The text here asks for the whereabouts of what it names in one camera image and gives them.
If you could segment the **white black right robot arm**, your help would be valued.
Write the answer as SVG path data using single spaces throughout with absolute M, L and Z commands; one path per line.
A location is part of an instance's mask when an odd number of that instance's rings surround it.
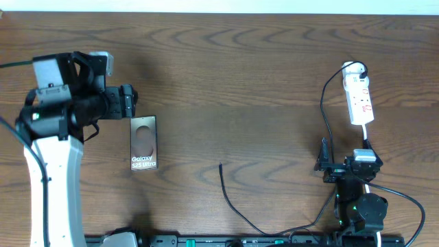
M 323 171 L 323 181 L 335 184 L 335 216 L 340 229 L 331 233 L 335 246 L 382 246 L 383 221 L 388 201 L 370 192 L 367 182 L 373 180 L 383 165 L 367 140 L 362 149 L 342 163 L 330 160 L 328 141 L 322 140 L 314 169 Z

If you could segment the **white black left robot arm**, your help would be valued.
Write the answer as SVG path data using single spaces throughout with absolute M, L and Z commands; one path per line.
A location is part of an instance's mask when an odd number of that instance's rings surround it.
M 15 122 L 24 142 L 31 184 L 31 246 L 86 246 L 80 168 L 83 129 L 100 119 L 135 116 L 138 94 L 130 84 L 106 86 L 114 58 L 107 51 L 32 59 L 37 87 Z

